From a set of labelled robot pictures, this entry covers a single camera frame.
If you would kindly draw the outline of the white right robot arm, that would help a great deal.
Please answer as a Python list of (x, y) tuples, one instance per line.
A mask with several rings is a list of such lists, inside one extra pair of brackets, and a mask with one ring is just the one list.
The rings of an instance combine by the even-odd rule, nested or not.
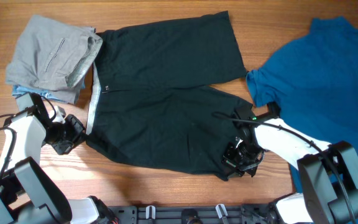
[(240, 140), (229, 146), (224, 162), (241, 173), (255, 168), (272, 151), (299, 173), (302, 191), (275, 202), (284, 223), (355, 223), (358, 218), (358, 155), (347, 142), (309, 138), (266, 115), (230, 118)]

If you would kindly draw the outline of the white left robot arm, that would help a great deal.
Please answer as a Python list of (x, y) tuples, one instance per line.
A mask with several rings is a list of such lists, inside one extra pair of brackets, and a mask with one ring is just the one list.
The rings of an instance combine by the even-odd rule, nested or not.
[(100, 199), (89, 196), (68, 200), (32, 157), (7, 170), (17, 141), (11, 142), (0, 170), (0, 223), (119, 223), (118, 217)]

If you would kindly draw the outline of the dark green shorts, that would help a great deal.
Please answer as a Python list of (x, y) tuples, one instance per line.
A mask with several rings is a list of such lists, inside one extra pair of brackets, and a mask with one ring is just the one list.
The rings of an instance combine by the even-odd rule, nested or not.
[(214, 117), (246, 100), (215, 89), (246, 75), (226, 11), (100, 33), (99, 88), (87, 145), (132, 166), (211, 174), (236, 127)]

